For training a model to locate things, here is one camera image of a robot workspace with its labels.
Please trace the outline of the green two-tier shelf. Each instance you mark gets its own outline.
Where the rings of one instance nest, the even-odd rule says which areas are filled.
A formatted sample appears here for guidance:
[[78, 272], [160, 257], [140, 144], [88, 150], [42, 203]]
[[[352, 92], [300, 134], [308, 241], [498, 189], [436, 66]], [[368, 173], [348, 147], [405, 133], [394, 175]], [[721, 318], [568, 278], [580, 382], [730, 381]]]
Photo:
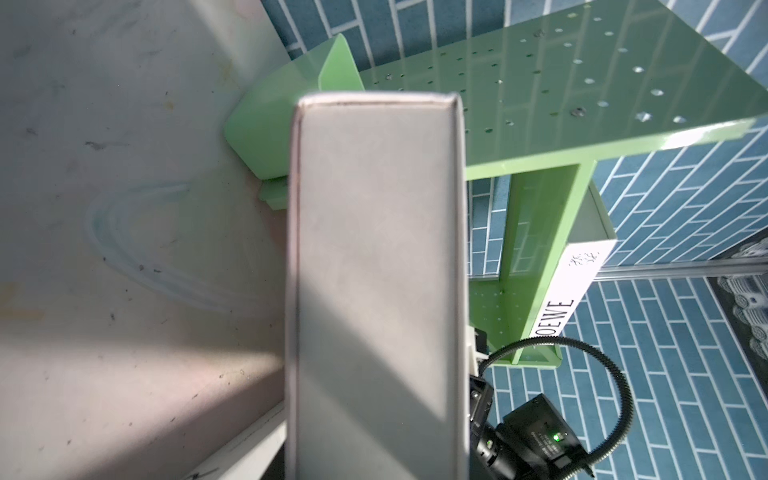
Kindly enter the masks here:
[[251, 88], [226, 121], [229, 145], [287, 203], [294, 105], [316, 91], [457, 93], [466, 176], [506, 216], [490, 232], [471, 201], [470, 321], [497, 349], [535, 333], [555, 256], [592, 192], [597, 163], [732, 140], [767, 112], [767, 91], [658, 1], [580, 2], [505, 24], [499, 1], [273, 1], [298, 58]]

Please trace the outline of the white-backed heritage culture book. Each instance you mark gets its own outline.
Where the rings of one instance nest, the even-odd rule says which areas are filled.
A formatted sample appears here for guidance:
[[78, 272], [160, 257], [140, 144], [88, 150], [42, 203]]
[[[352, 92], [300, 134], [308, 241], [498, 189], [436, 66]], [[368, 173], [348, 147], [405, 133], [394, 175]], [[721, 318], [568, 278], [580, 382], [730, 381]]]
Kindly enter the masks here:
[[303, 97], [285, 308], [290, 479], [464, 479], [467, 202], [459, 95]]

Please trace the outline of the white Loewe Foundation book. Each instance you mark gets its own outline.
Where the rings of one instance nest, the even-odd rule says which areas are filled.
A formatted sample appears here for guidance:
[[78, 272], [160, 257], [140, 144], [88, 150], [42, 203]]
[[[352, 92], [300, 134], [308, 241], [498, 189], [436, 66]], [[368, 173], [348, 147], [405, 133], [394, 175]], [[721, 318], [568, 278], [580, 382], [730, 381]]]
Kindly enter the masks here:
[[599, 190], [591, 182], [531, 329], [531, 337], [558, 336], [617, 243]]

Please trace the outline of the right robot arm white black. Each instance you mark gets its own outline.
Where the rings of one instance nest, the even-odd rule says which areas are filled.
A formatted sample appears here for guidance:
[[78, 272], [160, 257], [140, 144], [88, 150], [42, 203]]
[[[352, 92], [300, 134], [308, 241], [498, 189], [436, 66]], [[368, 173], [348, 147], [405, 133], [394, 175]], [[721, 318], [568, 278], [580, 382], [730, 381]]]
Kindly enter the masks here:
[[470, 460], [492, 479], [554, 479], [587, 451], [549, 399], [540, 394], [497, 424], [489, 415], [494, 390], [484, 379], [469, 380]]

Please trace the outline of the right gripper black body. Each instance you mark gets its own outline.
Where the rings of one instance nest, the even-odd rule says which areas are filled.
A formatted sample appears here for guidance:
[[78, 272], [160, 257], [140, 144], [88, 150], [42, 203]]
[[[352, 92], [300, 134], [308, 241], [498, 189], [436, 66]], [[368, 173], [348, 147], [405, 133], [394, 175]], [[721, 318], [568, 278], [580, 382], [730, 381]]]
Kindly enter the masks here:
[[506, 422], [488, 422], [493, 388], [484, 379], [469, 376], [470, 451], [496, 479], [542, 479], [543, 464], [528, 448], [523, 436]]

